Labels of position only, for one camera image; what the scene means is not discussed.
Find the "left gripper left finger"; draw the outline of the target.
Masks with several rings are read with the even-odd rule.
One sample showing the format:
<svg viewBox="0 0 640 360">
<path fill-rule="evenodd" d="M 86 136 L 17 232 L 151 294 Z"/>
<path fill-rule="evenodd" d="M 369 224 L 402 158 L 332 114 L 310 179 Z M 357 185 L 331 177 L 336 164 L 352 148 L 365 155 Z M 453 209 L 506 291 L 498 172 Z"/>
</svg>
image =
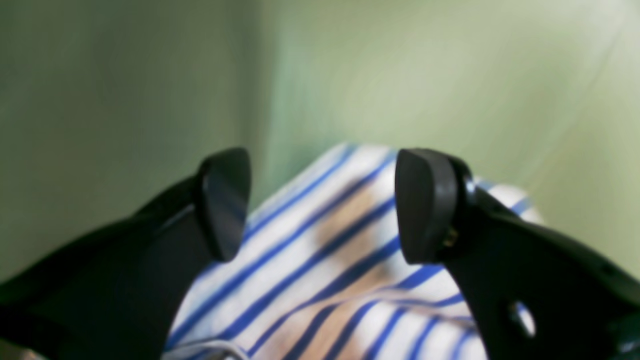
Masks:
<svg viewBox="0 0 640 360">
<path fill-rule="evenodd" d="M 197 276 L 231 262 L 251 191 L 242 147 L 124 219 L 91 231 L 1 282 L 1 344 L 48 360 L 158 360 Z"/>
</svg>

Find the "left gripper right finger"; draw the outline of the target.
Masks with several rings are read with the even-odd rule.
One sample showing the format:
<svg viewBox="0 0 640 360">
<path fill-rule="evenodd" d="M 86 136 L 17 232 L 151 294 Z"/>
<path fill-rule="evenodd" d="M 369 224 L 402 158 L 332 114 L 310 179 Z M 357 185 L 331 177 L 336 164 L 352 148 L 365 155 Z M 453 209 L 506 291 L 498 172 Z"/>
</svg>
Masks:
<svg viewBox="0 0 640 360">
<path fill-rule="evenodd" d="M 521 219 L 460 158 L 398 151 L 398 235 L 408 264 L 442 264 L 490 360 L 637 360 L 639 282 L 562 233 Z"/>
</svg>

